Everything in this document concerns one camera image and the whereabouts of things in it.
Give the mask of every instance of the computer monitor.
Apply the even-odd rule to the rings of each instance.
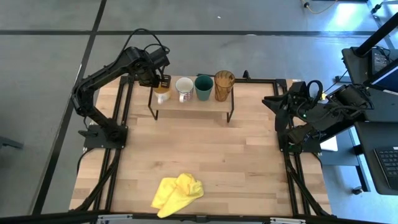
[[[398,95],[398,59],[376,74],[369,75],[369,79],[364,82],[366,86]]]

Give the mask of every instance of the computer keyboard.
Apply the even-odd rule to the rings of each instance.
[[[389,187],[398,190],[398,147],[377,148],[374,152]]]

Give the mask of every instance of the concrete floor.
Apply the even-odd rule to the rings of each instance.
[[[0,30],[91,30],[100,2],[3,0]],[[319,10],[329,4],[314,1],[311,6]],[[397,10],[389,6],[377,15],[384,22]],[[106,3],[99,30],[144,27],[154,30],[375,31],[378,26],[369,11],[367,4],[352,2],[338,2],[323,14],[313,15],[303,9],[299,0],[115,0]],[[0,136],[25,143],[23,150],[9,147],[0,150],[2,217],[25,215],[31,210],[88,38],[87,35],[0,35]],[[171,49],[169,74],[196,75],[228,69],[240,76],[249,70],[253,78],[319,79],[325,87],[333,83],[334,76],[346,70],[341,50],[358,46],[366,38],[159,36]],[[124,35],[96,36],[85,74],[113,61],[125,40]],[[398,43],[395,33],[391,40]],[[151,36],[140,35],[134,37],[130,45],[143,47],[153,41]],[[387,47],[384,41],[379,45]],[[82,128],[82,118],[73,113],[44,213],[68,210],[76,162],[83,144],[77,131]],[[323,171],[333,214],[341,218],[397,223],[398,215],[393,208],[398,206],[398,198],[378,195],[374,188],[361,195],[349,194],[351,188],[359,185],[353,167],[324,167]]]

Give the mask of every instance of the brown glass cup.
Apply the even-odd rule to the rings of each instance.
[[[228,98],[229,93],[235,84],[235,76],[229,71],[219,71],[214,77],[216,100],[223,102]]]

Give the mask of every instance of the wooden table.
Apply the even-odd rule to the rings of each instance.
[[[99,92],[96,106],[108,117],[118,84],[119,79]],[[178,110],[164,110],[155,121],[147,107],[149,93],[150,88],[134,84],[113,212],[157,213],[150,204],[160,180],[189,172],[203,182],[205,195],[180,214],[292,215],[283,155],[274,131],[275,115],[261,103],[264,96],[273,95],[272,85],[236,83],[230,123],[226,113]],[[96,185],[103,155],[104,150],[98,149],[82,160],[70,208],[79,206]],[[309,191],[331,212],[319,161],[306,153],[301,158]],[[303,213],[297,186],[296,194]]]

